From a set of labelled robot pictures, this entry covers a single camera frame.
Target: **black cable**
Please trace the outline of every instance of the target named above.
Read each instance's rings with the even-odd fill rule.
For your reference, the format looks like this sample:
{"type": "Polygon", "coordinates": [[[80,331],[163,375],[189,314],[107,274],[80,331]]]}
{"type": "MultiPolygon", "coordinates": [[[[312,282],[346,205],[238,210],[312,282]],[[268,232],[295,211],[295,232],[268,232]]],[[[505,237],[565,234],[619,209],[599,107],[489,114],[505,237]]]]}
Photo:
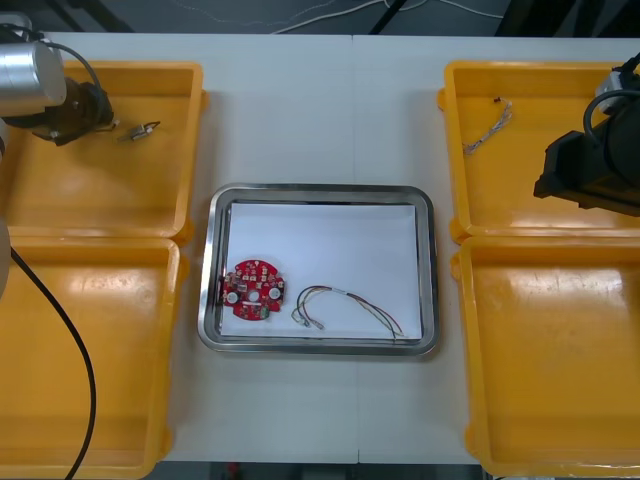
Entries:
{"type": "Polygon", "coordinates": [[[384,27],[391,21],[393,17],[400,11],[403,5],[407,3],[407,0],[395,0],[391,6],[384,12],[384,15],[378,20],[378,23],[374,25],[374,27],[369,32],[369,35],[378,35],[384,27]]]}
{"type": "Polygon", "coordinates": [[[600,145],[600,140],[596,137],[591,125],[591,117],[596,107],[603,101],[613,97],[640,97],[640,90],[612,90],[611,92],[604,92],[591,100],[589,105],[584,111],[582,117],[582,126],[584,128],[584,134],[591,140],[594,145],[600,145]]]}
{"type": "Polygon", "coordinates": [[[25,273],[25,275],[29,277],[29,280],[31,280],[35,284],[35,286],[38,287],[38,290],[42,292],[45,298],[49,300],[49,303],[55,309],[55,311],[58,312],[58,315],[60,315],[60,318],[62,318],[62,321],[67,326],[67,328],[69,329],[69,332],[71,333],[71,336],[75,340],[76,345],[78,346],[78,350],[80,350],[80,353],[82,354],[82,359],[84,360],[84,364],[87,367],[87,376],[89,377],[89,396],[90,396],[89,422],[87,424],[87,433],[85,434],[84,441],[82,442],[82,447],[78,452],[78,456],[76,457],[75,462],[73,462],[73,465],[69,470],[69,473],[67,473],[67,476],[64,477],[65,480],[71,480],[73,476],[76,474],[76,472],[78,471],[78,468],[80,468],[80,464],[84,460],[87,450],[89,449],[89,444],[91,443],[91,437],[93,435],[93,428],[96,423],[97,393],[96,393],[96,377],[93,372],[93,365],[91,364],[89,351],[87,350],[87,347],[82,341],[82,337],[80,336],[80,333],[78,333],[78,330],[76,329],[75,325],[73,324],[73,322],[71,321],[67,313],[64,311],[64,309],[62,308],[62,305],[60,305],[58,300],[56,300],[56,297],[53,296],[53,294],[44,285],[44,283],[42,283],[42,281],[38,278],[38,276],[35,273],[33,273],[33,270],[29,268],[29,265],[25,263],[25,261],[20,257],[20,255],[18,255],[18,252],[16,252],[13,249],[13,247],[11,247],[11,258],[16,263],[16,265],[18,265],[18,267],[20,267],[20,269],[25,273]]]}

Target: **electronic component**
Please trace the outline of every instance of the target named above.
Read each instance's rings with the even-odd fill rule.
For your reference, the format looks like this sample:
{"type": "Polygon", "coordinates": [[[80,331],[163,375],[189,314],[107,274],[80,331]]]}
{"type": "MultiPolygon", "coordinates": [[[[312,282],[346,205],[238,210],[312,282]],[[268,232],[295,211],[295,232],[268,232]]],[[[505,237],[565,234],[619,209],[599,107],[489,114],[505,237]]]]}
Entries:
{"type": "Polygon", "coordinates": [[[533,194],[640,216],[640,54],[616,67],[598,88],[583,116],[584,133],[571,131],[546,151],[544,172],[533,194]],[[596,108],[610,115],[596,127],[596,108]]]}
{"type": "Polygon", "coordinates": [[[339,293],[340,295],[344,295],[351,298],[352,300],[355,300],[362,308],[369,312],[376,320],[378,320],[387,330],[391,332],[394,340],[397,337],[404,337],[404,332],[402,331],[402,328],[400,327],[398,322],[396,322],[395,319],[382,308],[372,304],[371,302],[368,302],[355,293],[345,292],[344,290],[340,290],[339,288],[326,287],[324,285],[314,285],[302,290],[298,295],[298,299],[296,300],[296,308],[294,308],[291,312],[291,318],[293,318],[293,320],[299,325],[305,326],[307,328],[310,328],[311,325],[313,325],[319,330],[324,330],[324,324],[312,318],[307,311],[307,303],[309,303],[309,300],[311,300],[312,297],[323,292],[339,293]]]}
{"type": "Polygon", "coordinates": [[[278,270],[261,260],[247,260],[235,266],[224,277],[222,300],[233,308],[233,314],[244,320],[264,320],[270,312],[279,312],[284,297],[284,280],[278,270]],[[258,277],[257,271],[268,273],[258,277]]]}
{"type": "Polygon", "coordinates": [[[137,127],[133,127],[125,135],[118,137],[118,142],[127,142],[140,140],[141,138],[148,137],[153,133],[153,130],[160,125],[160,122],[149,122],[137,127]]]}

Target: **table surface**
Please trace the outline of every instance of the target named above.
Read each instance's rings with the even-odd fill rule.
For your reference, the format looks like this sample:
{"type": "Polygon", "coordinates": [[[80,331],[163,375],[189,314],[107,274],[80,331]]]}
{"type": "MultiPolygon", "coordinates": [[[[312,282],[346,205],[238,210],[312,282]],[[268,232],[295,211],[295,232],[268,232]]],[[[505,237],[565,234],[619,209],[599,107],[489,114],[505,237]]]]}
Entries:
{"type": "Polygon", "coordinates": [[[193,61],[201,121],[168,460],[473,463],[449,163],[436,93],[456,59],[624,61],[633,39],[52,34],[89,60],[193,61]],[[206,213],[229,182],[413,185],[435,208],[442,337],[428,358],[222,354],[196,333],[206,213]]]}

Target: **tray rim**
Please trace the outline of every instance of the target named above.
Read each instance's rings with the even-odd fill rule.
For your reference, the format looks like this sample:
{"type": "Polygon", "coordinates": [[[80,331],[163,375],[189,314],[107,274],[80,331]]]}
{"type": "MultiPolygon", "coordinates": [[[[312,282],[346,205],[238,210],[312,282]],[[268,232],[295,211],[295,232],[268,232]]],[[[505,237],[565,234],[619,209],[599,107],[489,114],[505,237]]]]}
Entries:
{"type": "MultiPolygon", "coordinates": [[[[422,315],[422,324],[425,326],[428,320],[422,315]]],[[[438,343],[440,336],[439,324],[439,304],[438,304],[438,280],[437,280],[437,259],[435,232],[433,221],[433,204],[429,197],[415,187],[409,186],[384,186],[384,185],[350,185],[350,184],[251,184],[232,183],[221,187],[213,196],[209,209],[209,223],[207,225],[207,236],[203,256],[202,279],[200,284],[200,304],[198,309],[198,334],[202,342],[209,348],[218,351],[235,352],[285,352],[285,353],[308,353],[308,354],[340,354],[340,355],[422,355],[433,350],[438,343]],[[217,322],[215,312],[215,301],[211,299],[216,293],[216,286],[212,271],[219,271],[224,265],[222,258],[226,256],[218,248],[219,239],[222,234],[219,215],[216,215],[221,197],[234,190],[248,191],[256,190],[265,192],[287,192],[292,195],[300,192],[318,193],[357,193],[365,192],[371,194],[392,193],[394,195],[406,194],[417,196],[424,202],[426,215],[422,220],[422,227],[428,229],[426,236],[420,234],[418,229],[418,266],[425,267],[428,261],[430,275],[428,284],[423,280],[423,275],[419,275],[420,285],[420,307],[424,308],[424,296],[428,293],[431,312],[433,316],[433,334],[431,338],[426,338],[423,328],[423,337],[418,341],[404,342],[403,345],[394,343],[391,340],[366,339],[297,339],[285,337],[238,337],[219,335],[212,322],[217,322]],[[420,247],[427,246],[427,255],[420,253],[420,247]],[[367,345],[357,345],[358,343],[368,343],[367,345]]]]}

